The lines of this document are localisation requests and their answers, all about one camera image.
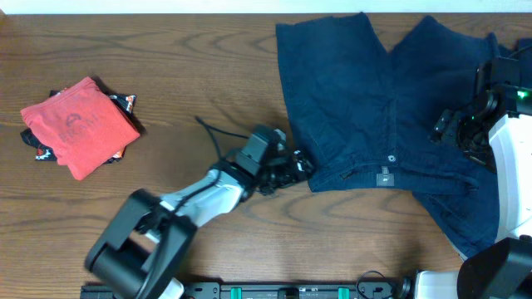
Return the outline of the navy blue shorts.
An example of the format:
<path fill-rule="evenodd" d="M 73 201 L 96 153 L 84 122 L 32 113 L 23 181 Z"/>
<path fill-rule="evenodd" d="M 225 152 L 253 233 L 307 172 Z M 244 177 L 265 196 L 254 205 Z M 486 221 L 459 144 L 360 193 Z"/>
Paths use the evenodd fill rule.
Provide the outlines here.
<path fill-rule="evenodd" d="M 276 27 L 278 68 L 293 137 L 316 172 L 314 192 L 412 192 L 458 253 L 495 243 L 496 173 L 431 142 L 444 110 L 470 114 L 477 68 L 498 56 L 520 65 L 531 90 L 531 42 L 515 51 L 424 17 L 387 51 L 363 13 Z"/>

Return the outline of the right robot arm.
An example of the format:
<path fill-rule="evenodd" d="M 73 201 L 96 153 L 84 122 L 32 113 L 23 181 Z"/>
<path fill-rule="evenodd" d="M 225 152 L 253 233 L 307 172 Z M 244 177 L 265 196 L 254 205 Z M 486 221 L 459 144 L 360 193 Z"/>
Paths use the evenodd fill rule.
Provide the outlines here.
<path fill-rule="evenodd" d="M 495 243 L 457 272 L 417 271 L 399 298 L 529 298 L 531 296 L 531 90 L 520 65 L 498 56 L 477 68 L 474 110 L 445 110 L 431 138 L 460 149 L 496 173 L 499 222 Z"/>

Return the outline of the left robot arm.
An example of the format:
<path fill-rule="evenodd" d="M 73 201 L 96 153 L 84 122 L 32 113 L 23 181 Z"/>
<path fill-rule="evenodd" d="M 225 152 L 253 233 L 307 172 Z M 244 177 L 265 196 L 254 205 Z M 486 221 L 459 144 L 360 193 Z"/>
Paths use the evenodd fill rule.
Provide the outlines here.
<path fill-rule="evenodd" d="M 155 196 L 138 189 L 121 206 L 84 261 L 118 298 L 179 298 L 175 272 L 198 229 L 254 192 L 273 194 L 310 179 L 304 152 L 277 151 L 254 160 L 223 157 L 195 184 Z"/>

